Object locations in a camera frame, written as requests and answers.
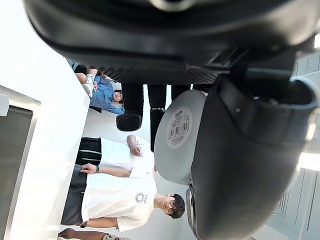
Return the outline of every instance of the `black hair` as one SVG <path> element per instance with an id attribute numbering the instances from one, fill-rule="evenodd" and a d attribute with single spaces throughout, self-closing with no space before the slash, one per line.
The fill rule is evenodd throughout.
<path id="1" fill-rule="evenodd" d="M 114 93 L 121 93 L 122 95 L 122 99 L 119 101 L 120 104 L 123 104 L 124 103 L 124 98 L 123 98 L 123 94 L 122 94 L 122 90 L 114 90 Z"/>
<path id="2" fill-rule="evenodd" d="M 175 200 L 173 213 L 169 214 L 173 219 L 179 219 L 185 212 L 185 201 L 179 194 L 173 195 Z"/>

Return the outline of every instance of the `printed logo on t-shirt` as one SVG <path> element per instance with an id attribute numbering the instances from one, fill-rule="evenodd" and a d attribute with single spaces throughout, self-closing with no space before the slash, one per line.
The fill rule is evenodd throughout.
<path id="1" fill-rule="evenodd" d="M 141 204 L 141 203 L 146 203 L 148 199 L 148 194 L 143 194 L 142 192 L 139 192 L 136 196 L 135 196 L 135 201 L 137 204 Z"/>

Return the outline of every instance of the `hand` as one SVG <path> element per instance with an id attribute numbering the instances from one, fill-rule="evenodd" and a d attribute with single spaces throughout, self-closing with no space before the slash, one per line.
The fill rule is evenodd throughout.
<path id="1" fill-rule="evenodd" d="M 58 237 L 64 238 L 64 239 L 73 239 L 75 237 L 75 230 L 72 228 L 66 228 L 62 232 L 59 233 Z"/>
<path id="2" fill-rule="evenodd" d="M 81 166 L 81 173 L 94 174 L 97 172 L 97 167 L 91 163 Z"/>
<path id="3" fill-rule="evenodd" d="M 137 157 L 140 157 L 140 150 L 141 150 L 141 147 L 139 147 L 139 146 L 135 146 L 135 147 L 131 148 L 132 154 Z"/>
<path id="4" fill-rule="evenodd" d="M 98 89 L 98 83 L 97 83 L 97 81 L 94 81 L 93 82 L 93 91 L 97 91 L 97 89 Z"/>

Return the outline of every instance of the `barcode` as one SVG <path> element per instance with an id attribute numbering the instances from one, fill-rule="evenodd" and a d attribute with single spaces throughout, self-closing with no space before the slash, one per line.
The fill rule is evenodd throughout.
<path id="1" fill-rule="evenodd" d="M 170 137 L 180 134 L 183 131 L 189 130 L 189 121 L 184 122 L 183 124 L 176 126 L 175 128 L 170 130 Z"/>

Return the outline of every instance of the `black shorts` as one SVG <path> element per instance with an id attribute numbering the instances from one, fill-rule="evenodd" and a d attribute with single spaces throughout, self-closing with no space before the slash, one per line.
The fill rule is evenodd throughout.
<path id="1" fill-rule="evenodd" d="M 99 165 L 101 156 L 101 139 L 83 137 L 81 138 L 75 164 L 81 166 L 85 164 Z"/>

